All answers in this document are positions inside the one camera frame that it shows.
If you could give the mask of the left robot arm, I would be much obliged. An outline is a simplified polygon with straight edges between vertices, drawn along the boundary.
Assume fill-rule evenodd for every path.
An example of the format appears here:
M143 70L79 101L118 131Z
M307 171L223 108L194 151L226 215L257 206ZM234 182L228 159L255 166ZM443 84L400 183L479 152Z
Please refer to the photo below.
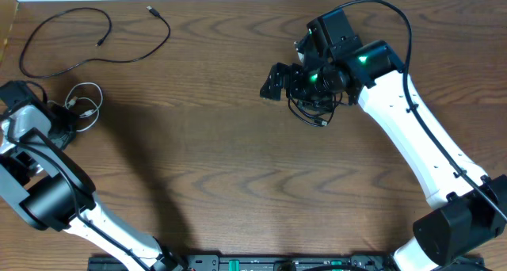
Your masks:
M1 197L31 227L77 235L129 270L186 270L188 263L105 207L64 149L78 115L37 97L27 81L1 87Z

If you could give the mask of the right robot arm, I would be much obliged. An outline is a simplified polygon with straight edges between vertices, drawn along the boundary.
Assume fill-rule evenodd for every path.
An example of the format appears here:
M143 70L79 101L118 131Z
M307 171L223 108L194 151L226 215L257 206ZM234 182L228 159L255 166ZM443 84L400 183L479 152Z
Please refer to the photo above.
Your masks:
M286 98L302 122L323 128L337 107L358 105L408 163L431 211L385 266L393 270L481 270L469 253L506 227L506 178L489 177L452 140L411 81L410 59L385 41L363 44L338 7L307 24L299 62L272 66L260 95Z

